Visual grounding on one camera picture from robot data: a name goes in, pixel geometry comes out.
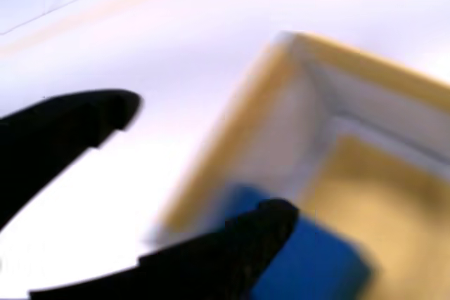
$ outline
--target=blue block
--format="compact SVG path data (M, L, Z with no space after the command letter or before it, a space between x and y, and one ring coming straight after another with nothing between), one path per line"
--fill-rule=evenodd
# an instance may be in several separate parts
M251 211L271 197L251 185L236 185L231 191L221 220ZM300 214L289 240L253 288L252 299L355 299L370 275L350 243Z

